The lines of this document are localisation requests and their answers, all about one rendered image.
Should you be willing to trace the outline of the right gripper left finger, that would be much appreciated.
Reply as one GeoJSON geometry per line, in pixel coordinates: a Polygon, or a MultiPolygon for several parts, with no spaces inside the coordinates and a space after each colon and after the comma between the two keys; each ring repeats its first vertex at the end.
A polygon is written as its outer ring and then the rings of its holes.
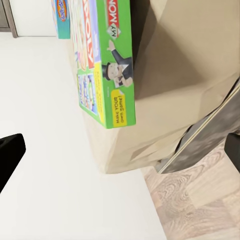
{"type": "Polygon", "coordinates": [[[21,133],[0,139],[0,193],[26,152],[21,133]]]}

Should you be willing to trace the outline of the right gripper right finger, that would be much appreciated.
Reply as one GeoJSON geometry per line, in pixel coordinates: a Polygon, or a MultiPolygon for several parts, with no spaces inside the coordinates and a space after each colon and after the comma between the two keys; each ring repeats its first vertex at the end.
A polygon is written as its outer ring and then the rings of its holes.
{"type": "Polygon", "coordinates": [[[224,151],[240,173],[240,134],[228,134],[225,140],[224,151]]]}

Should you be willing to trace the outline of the board game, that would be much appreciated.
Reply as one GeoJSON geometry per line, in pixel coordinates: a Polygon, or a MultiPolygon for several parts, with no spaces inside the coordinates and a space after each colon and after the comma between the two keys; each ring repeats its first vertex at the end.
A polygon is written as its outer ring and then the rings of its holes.
{"type": "Polygon", "coordinates": [[[68,0],[79,106],[106,129],[136,125],[130,0],[68,0]]]}
{"type": "Polygon", "coordinates": [[[51,0],[51,6],[58,39],[71,39],[71,20],[68,0],[51,0]]]}

